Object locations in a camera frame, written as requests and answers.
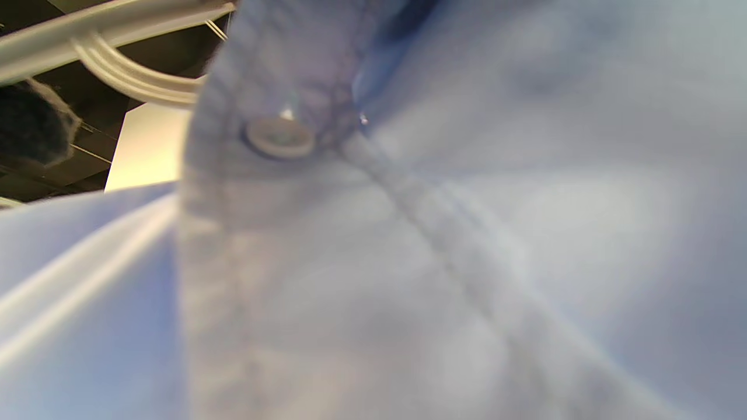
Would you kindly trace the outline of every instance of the shirt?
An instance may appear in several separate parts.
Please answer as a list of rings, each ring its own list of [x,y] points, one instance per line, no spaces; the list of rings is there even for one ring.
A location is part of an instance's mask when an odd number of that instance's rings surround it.
[[[244,1],[177,185],[0,214],[0,418],[747,416],[747,4],[406,8]]]

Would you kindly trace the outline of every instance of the white hanger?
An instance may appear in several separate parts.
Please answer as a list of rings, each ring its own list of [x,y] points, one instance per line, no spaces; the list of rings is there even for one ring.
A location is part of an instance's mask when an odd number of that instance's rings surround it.
[[[144,102],[189,108],[200,79],[156,72],[113,46],[205,24],[235,9],[227,0],[114,0],[0,38],[0,84],[81,60],[96,77]]]

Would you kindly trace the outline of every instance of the wall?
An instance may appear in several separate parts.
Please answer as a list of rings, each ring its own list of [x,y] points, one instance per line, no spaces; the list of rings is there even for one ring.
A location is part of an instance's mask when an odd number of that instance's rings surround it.
[[[173,181],[192,111],[141,105],[125,115],[106,191]]]

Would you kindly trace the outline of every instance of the ceiling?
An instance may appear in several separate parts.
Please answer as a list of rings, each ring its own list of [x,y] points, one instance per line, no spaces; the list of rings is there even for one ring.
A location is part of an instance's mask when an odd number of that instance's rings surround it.
[[[72,13],[106,0],[2,0],[0,36]],[[228,17],[216,21],[226,27]],[[219,45],[206,25],[162,35],[120,48],[161,72],[196,77]],[[101,190],[106,184],[125,113],[138,105],[103,84],[79,62],[36,76],[82,118],[72,157],[51,167],[6,162],[0,156],[0,197],[31,202],[48,197]]]

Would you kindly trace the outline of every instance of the white button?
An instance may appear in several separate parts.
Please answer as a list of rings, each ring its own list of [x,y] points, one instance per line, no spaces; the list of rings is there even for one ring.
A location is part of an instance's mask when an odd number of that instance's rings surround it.
[[[260,152],[281,159],[298,159],[314,151],[314,133],[295,120],[262,118],[250,123],[249,141]]]

